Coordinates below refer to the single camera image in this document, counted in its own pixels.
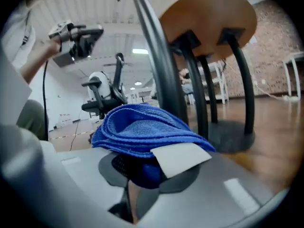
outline black cable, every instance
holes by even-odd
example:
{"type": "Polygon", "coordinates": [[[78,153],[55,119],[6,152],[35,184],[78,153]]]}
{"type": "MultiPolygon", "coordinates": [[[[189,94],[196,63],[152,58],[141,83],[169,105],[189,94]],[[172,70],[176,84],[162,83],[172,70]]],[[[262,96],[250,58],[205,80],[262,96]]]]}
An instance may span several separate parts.
{"type": "MultiPolygon", "coordinates": [[[[82,103],[82,104],[84,104],[84,103],[85,103],[85,101],[86,101],[86,97],[87,97],[87,94],[85,95],[85,98],[84,98],[84,101],[83,101],[83,103],[82,103]]],[[[80,113],[79,113],[79,115],[78,115],[78,122],[77,122],[76,130],[75,130],[75,136],[74,136],[74,139],[73,139],[73,140],[72,140],[72,142],[71,142],[71,148],[70,148],[70,151],[72,150],[73,142],[74,142],[74,140],[75,140],[75,138],[76,138],[77,129],[78,129],[78,124],[79,124],[79,122],[80,122],[80,114],[81,114],[81,112],[82,112],[82,109],[81,109],[81,111],[80,111],[80,113]]]]}
{"type": "Polygon", "coordinates": [[[75,140],[75,138],[76,138],[77,129],[78,129],[78,124],[79,124],[79,122],[80,122],[79,117],[78,117],[78,122],[77,122],[76,130],[75,130],[75,136],[74,136],[74,139],[73,139],[73,140],[72,140],[72,142],[71,142],[71,148],[70,148],[70,151],[72,150],[73,142],[74,142],[74,140],[75,140]]]}
{"type": "Polygon", "coordinates": [[[46,103],[46,92],[45,92],[45,80],[46,80],[46,72],[47,72],[48,60],[46,61],[46,65],[44,67],[43,72],[43,81],[42,81],[42,94],[43,94],[43,106],[44,106],[44,131],[45,131],[45,141],[48,141],[48,114],[47,114],[47,103],[46,103]]]}

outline stool leg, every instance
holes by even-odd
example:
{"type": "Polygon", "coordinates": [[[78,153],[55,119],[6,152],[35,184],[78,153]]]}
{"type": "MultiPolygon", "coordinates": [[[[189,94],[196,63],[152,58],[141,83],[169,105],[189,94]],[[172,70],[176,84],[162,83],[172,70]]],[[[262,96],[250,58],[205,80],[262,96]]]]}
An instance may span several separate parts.
{"type": "Polygon", "coordinates": [[[252,80],[250,71],[242,52],[239,48],[238,42],[233,35],[227,36],[227,42],[229,43],[234,56],[236,57],[239,70],[241,72],[244,92],[245,92],[245,102],[246,102],[246,121],[245,121],[245,134],[251,134],[253,132],[254,119],[255,119],[255,96],[253,92],[252,80]]]}
{"type": "Polygon", "coordinates": [[[210,69],[205,56],[199,56],[198,60],[200,61],[205,74],[205,79],[208,87],[208,94],[210,99],[210,111],[211,111],[211,122],[218,123],[218,109],[217,109],[217,100],[214,92],[214,85],[210,73],[210,69]]]}
{"type": "Polygon", "coordinates": [[[204,86],[201,81],[199,68],[196,64],[194,54],[190,48],[190,44],[187,39],[183,40],[181,45],[181,51],[185,57],[190,79],[192,81],[193,95],[195,99],[198,121],[198,132],[200,136],[204,137],[205,139],[208,139],[208,115],[204,86]]]}
{"type": "Polygon", "coordinates": [[[161,23],[148,0],[133,0],[149,47],[149,58],[162,109],[188,123],[178,70],[161,23]]]}

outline white wall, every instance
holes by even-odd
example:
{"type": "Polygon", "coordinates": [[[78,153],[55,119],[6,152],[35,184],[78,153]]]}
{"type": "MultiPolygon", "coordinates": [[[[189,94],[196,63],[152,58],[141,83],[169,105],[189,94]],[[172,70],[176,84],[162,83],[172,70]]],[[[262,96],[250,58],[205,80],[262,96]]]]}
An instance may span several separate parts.
{"type": "MultiPolygon", "coordinates": [[[[42,105],[43,71],[44,66],[41,67],[32,80],[30,84],[32,93],[29,97],[37,100],[42,105]]],[[[80,79],[64,72],[52,60],[50,60],[47,68],[45,90],[50,130],[59,121],[60,114],[70,114],[72,121],[89,118],[89,113],[81,110],[81,105],[83,102],[86,103],[88,98],[87,89],[81,86],[80,79]]]]}

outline person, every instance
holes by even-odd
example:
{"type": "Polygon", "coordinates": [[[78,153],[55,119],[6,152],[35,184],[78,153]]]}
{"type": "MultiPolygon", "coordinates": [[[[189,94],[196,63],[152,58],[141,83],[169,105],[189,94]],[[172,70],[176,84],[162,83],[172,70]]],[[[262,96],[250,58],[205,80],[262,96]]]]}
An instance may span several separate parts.
{"type": "Polygon", "coordinates": [[[188,69],[184,68],[179,71],[180,81],[181,81],[181,87],[183,92],[188,95],[193,93],[193,87],[191,83],[191,79],[189,77],[189,71],[188,69]]]}
{"type": "MultiPolygon", "coordinates": [[[[20,72],[27,84],[30,84],[44,63],[60,52],[58,37],[46,41],[33,58],[28,56],[36,41],[36,34],[30,22],[31,10],[43,0],[23,0],[7,20],[2,34],[1,44],[9,62],[20,72]]],[[[17,120],[19,127],[28,129],[40,140],[46,140],[44,128],[44,109],[40,103],[28,100],[17,120]]]]}

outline white ceiling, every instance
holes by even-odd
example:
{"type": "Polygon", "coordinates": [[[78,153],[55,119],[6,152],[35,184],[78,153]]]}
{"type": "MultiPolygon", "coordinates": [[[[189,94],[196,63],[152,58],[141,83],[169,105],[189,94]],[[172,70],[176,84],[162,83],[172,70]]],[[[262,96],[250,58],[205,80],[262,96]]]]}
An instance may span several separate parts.
{"type": "MultiPolygon", "coordinates": [[[[149,0],[158,16],[175,1],[149,0]]],[[[249,0],[251,4],[260,1],[249,0]]],[[[133,48],[146,48],[132,0],[47,0],[34,8],[31,18],[38,41],[48,39],[51,28],[67,19],[74,24],[102,24],[104,35],[96,44],[92,57],[64,69],[80,79],[94,71],[105,71],[113,77],[115,67],[104,65],[115,63],[117,52],[124,54],[128,64],[122,73],[122,82],[127,89],[137,88],[136,81],[144,85],[152,77],[148,57],[132,55],[133,48]]]]}

